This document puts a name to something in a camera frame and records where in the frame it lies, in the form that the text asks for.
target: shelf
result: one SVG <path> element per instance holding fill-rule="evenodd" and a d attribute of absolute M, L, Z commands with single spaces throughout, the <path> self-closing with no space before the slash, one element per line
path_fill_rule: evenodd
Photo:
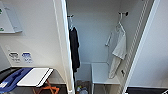
<path fill-rule="evenodd" d="M 94 84 L 120 84 L 117 76 L 108 78 L 107 63 L 92 63 L 92 83 Z"/>

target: black jacket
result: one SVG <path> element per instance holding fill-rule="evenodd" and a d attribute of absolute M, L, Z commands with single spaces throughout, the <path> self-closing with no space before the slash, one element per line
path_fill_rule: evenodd
<path fill-rule="evenodd" d="M 77 68 L 80 67 L 80 61 L 78 54 L 78 48 L 79 48 L 78 35 L 75 27 L 73 28 L 73 30 L 69 30 L 69 40 L 71 48 L 72 68 L 74 72 L 77 72 Z"/>

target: blue fabric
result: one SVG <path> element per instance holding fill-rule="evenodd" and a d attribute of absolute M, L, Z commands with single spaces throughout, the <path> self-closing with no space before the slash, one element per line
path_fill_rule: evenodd
<path fill-rule="evenodd" d="M 7 83 L 5 87 L 0 87 L 0 93 L 10 92 L 16 88 L 17 83 L 33 68 L 22 68 L 8 76 L 2 83 Z"/>

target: closet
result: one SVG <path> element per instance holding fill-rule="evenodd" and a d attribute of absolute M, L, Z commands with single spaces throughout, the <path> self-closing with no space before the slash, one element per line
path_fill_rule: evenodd
<path fill-rule="evenodd" d="M 94 92 L 91 94 L 120 92 L 152 3 L 153 0 L 66 0 L 68 27 L 77 29 L 79 41 L 80 67 L 74 73 L 75 81 L 90 81 L 91 91 Z M 120 61 L 115 77 L 109 79 L 106 76 L 109 76 L 113 51 L 118 45 L 119 33 L 122 32 L 117 30 L 119 21 L 119 28 L 125 30 L 127 54 Z"/>

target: white cabinet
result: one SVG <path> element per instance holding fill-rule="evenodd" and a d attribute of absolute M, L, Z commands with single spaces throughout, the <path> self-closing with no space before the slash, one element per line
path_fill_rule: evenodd
<path fill-rule="evenodd" d="M 22 28 L 11 5 L 0 1 L 0 33 L 21 32 Z"/>

